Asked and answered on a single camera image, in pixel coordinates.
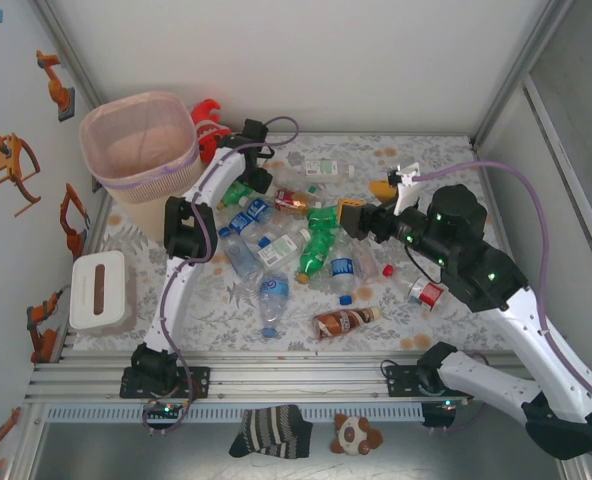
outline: pink plastic basket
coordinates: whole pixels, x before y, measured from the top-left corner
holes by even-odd
[[[81,122],[80,143],[89,171],[148,237],[162,240],[167,198],[203,170],[181,99],[148,92],[102,105]]]

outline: striped knit fabric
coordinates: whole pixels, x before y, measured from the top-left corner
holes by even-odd
[[[245,410],[240,432],[229,454],[240,458],[256,452],[279,458],[309,457],[312,424],[296,405]]]

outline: green plastic bottle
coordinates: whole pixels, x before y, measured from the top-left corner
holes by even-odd
[[[303,254],[300,256],[300,272],[296,276],[298,283],[307,284],[312,275],[323,268],[329,249],[334,244],[336,235],[333,230],[314,232]]]
[[[222,210],[228,205],[237,205],[241,197],[250,196],[252,193],[254,193],[254,191],[247,185],[235,181],[227,189],[225,195],[223,195],[223,199],[218,204],[218,209]]]
[[[338,227],[336,205],[325,208],[312,208],[307,212],[309,229],[313,231],[330,230]]]

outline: blue bottle cap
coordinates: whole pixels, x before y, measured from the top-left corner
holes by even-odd
[[[275,328],[263,328],[263,337],[267,338],[274,338],[276,336],[276,329]]]

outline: gray floor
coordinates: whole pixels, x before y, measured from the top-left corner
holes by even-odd
[[[559,478],[553,459],[513,420],[491,408],[473,428],[429,436],[417,424],[381,423],[385,443],[366,457],[329,451],[333,426],[314,424],[308,459],[228,455],[238,425],[186,425],[150,438],[139,425],[48,426],[39,480],[473,480]]]

